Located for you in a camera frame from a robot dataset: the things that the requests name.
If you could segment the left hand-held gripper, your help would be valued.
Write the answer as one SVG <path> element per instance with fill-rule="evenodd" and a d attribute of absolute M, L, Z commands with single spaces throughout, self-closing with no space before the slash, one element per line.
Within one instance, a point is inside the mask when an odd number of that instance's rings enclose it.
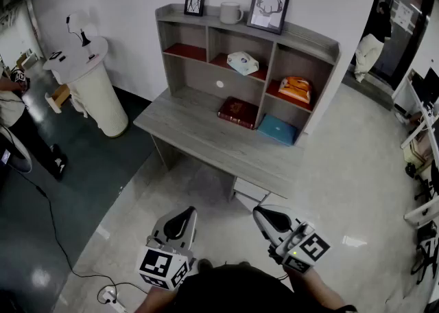
<path fill-rule="evenodd" d="M 195 207 L 178 208 L 160 217 L 147 244 L 140 248 L 136 270 L 145 283 L 174 291 L 195 263 L 190 248 L 195 237 L 198 213 Z M 177 241 L 174 248 L 162 241 Z"/>

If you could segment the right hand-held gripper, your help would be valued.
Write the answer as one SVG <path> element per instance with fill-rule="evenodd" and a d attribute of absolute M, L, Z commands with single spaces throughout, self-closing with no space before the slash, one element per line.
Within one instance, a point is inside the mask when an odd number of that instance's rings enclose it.
<path fill-rule="evenodd" d="M 270 256 L 284 268 L 305 274 L 331 248 L 327 240 L 316 232 L 314 224 L 300 223 L 287 207 L 258 205 L 252 214 L 263 237 L 271 243 Z"/>

